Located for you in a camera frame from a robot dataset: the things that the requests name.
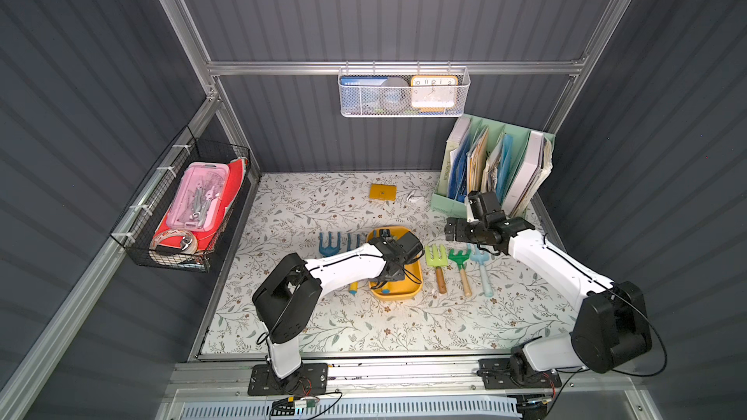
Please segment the light blue hand rake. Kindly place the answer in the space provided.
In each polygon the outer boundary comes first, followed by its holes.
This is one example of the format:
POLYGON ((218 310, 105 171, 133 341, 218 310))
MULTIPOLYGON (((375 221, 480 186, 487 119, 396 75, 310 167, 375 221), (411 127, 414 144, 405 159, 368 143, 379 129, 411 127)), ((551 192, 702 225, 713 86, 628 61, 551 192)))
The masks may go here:
POLYGON ((478 265, 480 270, 480 281, 482 282, 482 291, 487 299, 492 299, 494 296, 493 288, 490 284, 489 275, 487 272, 487 264, 490 261, 492 254, 490 252, 478 247, 478 245, 470 245, 470 258, 478 265))

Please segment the light green hand rake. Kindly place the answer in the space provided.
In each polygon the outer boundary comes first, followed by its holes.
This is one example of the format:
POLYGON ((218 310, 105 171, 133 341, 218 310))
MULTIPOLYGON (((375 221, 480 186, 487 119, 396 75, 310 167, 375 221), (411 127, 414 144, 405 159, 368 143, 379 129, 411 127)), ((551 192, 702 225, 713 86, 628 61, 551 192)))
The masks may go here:
POLYGON ((447 293, 444 269, 449 264, 447 259, 447 248, 445 245, 428 245, 425 247, 426 264, 435 271, 439 293, 447 293))

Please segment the dark green hand rake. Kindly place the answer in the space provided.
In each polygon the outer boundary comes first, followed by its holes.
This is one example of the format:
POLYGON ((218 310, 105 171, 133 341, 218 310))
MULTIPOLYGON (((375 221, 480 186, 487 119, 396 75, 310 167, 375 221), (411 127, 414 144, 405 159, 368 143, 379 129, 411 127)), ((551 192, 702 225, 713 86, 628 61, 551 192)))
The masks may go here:
POLYGON ((468 260, 470 260, 470 257, 471 257, 470 250, 449 249, 449 254, 447 254, 447 258, 457 265, 461 283, 462 283, 463 293, 464 293, 464 296, 467 298, 472 297, 473 295, 472 288, 471 288, 468 274, 467 274, 467 270, 466 270, 466 264, 468 260))

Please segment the blue fork yellow handle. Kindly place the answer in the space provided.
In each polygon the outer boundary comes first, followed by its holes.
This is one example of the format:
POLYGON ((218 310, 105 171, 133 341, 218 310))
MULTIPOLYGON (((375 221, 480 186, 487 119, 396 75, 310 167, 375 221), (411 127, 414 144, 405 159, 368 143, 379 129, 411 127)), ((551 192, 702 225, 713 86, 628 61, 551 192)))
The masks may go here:
MULTIPOLYGON (((347 234, 347 241, 346 241, 346 250, 351 251, 355 248, 359 248, 361 246, 361 235, 359 233, 348 233, 347 234)), ((348 286, 348 292, 351 295, 356 295, 359 290, 359 283, 357 281, 351 283, 348 286)))

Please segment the blue rake yellow handle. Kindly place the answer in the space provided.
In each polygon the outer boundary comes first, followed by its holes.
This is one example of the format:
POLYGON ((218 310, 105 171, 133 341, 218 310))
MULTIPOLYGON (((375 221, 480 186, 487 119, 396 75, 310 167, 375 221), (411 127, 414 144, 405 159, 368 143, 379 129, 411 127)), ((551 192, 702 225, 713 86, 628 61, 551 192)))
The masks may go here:
POLYGON ((329 258, 340 253, 342 249, 342 235, 337 233, 333 235, 330 231, 327 234, 319 233, 318 251, 323 258, 329 258))

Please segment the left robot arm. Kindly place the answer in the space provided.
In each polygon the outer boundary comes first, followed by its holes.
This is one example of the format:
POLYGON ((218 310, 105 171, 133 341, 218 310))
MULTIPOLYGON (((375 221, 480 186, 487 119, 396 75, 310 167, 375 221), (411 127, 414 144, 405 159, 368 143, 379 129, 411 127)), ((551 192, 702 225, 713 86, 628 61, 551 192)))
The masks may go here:
POLYGON ((252 296, 266 327, 268 366, 279 381, 303 365, 300 334, 317 303, 326 295, 363 280, 387 284, 408 277, 407 266, 419 261, 423 244, 413 233, 399 238, 377 236, 356 249, 321 259, 291 253, 278 263, 252 296))

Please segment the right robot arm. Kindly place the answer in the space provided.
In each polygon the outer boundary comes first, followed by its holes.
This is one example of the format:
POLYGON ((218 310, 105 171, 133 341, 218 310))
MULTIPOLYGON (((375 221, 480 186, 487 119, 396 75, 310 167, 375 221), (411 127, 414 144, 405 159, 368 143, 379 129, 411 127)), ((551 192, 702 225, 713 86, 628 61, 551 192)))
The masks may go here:
POLYGON ((495 194, 470 192, 467 208, 467 218, 447 219, 447 241, 512 257, 535 271, 577 312, 568 334, 535 338, 513 348, 513 376, 554 369, 608 373, 652 349, 658 334, 636 285, 597 273, 552 244, 523 217, 506 216, 495 194))

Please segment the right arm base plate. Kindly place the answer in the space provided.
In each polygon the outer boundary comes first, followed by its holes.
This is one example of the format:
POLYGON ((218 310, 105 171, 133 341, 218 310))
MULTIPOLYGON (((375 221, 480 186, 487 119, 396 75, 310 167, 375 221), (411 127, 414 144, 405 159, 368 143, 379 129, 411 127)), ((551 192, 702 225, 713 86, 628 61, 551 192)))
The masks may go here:
POLYGON ((518 357, 480 359, 477 375, 486 390, 559 389, 556 371, 535 371, 518 357))

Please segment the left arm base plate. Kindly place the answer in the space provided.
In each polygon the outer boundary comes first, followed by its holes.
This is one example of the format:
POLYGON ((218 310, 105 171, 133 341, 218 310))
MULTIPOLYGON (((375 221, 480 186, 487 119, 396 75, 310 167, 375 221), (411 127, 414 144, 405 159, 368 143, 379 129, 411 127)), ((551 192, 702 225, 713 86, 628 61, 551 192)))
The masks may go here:
POLYGON ((293 396, 307 397, 322 395, 327 391, 329 366, 313 363, 301 367, 288 377, 280 378, 269 363, 252 368, 247 395, 250 397, 293 396))

